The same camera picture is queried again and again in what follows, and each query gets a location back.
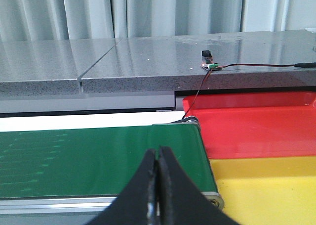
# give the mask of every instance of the yellow tray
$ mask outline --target yellow tray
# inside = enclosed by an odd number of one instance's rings
[[[316,224],[316,157],[210,160],[224,212],[242,225]]]

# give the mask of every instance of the red plastic bin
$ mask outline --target red plastic bin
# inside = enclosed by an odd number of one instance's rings
[[[199,95],[190,115],[212,159],[316,155],[316,92]]]

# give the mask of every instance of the black wire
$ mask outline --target black wire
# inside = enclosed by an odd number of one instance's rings
[[[202,89],[202,86],[203,86],[203,83],[207,80],[207,78],[209,77],[209,75],[214,71],[213,68],[211,68],[210,70],[207,71],[207,73],[204,75],[203,79],[202,79],[202,82],[197,90],[197,93],[196,93],[196,96],[194,98],[194,100],[192,101],[190,107],[188,108],[188,110],[184,113],[184,116],[182,117],[182,120],[186,117],[186,115],[188,114],[188,112],[191,110],[192,106],[194,105],[197,97],[198,97],[198,93],[199,91]]]
[[[233,63],[224,66],[218,66],[216,69],[223,69],[231,66],[262,66],[262,67],[294,67],[294,64],[287,64],[287,65],[279,65],[279,64],[260,64],[260,63]]]

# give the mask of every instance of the gray stone surface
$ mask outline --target gray stone surface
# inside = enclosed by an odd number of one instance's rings
[[[82,77],[83,92],[196,90],[201,51],[220,65],[316,62],[316,33],[246,32],[130,38],[120,41]],[[214,72],[203,89],[316,86],[316,69],[234,66]]]
[[[118,41],[0,43],[0,96],[78,94],[78,78]]]

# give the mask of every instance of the curtain fold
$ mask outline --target curtain fold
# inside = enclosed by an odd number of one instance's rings
[[[0,41],[303,29],[316,26],[315,8],[314,0],[0,0]]]

